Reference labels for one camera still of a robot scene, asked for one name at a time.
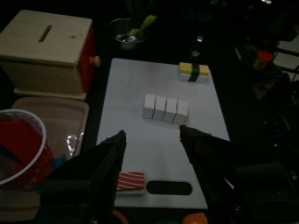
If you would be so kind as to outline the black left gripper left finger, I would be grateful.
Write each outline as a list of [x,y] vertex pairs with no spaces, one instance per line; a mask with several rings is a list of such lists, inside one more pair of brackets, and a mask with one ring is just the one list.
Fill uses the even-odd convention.
[[120,130],[68,160],[41,185],[36,224],[110,224],[127,147]]

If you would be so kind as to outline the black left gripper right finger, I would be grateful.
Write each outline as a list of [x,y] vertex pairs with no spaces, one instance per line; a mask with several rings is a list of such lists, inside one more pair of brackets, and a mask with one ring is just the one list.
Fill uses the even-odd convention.
[[211,224],[250,224],[235,169],[254,162],[251,149],[186,125],[180,126],[180,141],[207,201]]

